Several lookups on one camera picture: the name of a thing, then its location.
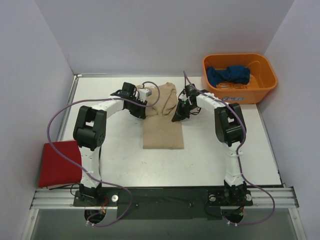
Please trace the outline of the beige t shirt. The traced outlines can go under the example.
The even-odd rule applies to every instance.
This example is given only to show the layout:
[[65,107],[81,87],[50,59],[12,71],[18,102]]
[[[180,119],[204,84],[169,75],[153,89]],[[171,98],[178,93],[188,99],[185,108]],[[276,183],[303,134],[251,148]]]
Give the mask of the beige t shirt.
[[182,150],[184,148],[181,122],[172,122],[178,105],[176,86],[167,82],[158,88],[149,87],[151,95],[142,121],[143,148],[145,150]]

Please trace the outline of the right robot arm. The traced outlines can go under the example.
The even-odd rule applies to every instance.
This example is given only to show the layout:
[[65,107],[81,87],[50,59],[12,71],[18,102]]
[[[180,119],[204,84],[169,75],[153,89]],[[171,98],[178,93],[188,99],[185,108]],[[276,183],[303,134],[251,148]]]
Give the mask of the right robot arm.
[[207,90],[197,90],[195,85],[188,84],[178,96],[178,103],[172,122],[180,122],[197,115],[198,111],[206,110],[214,116],[214,129],[219,142],[226,149],[225,177],[222,196],[213,197],[221,203],[235,205],[246,200],[247,185],[242,177],[239,163],[238,147],[245,139],[246,126],[241,107],[238,103],[226,103]]

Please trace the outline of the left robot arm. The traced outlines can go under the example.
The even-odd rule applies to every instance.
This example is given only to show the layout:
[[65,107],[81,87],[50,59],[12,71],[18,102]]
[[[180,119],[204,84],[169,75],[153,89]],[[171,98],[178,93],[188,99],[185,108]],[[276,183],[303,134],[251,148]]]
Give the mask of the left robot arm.
[[84,168],[79,192],[91,206],[98,206],[103,200],[100,191],[100,152],[106,138],[107,119],[122,110],[128,110],[138,119],[145,119],[147,97],[151,94],[150,89],[138,89],[125,82],[122,89],[112,93],[108,100],[79,108],[73,130],[73,138],[80,151],[81,166]]

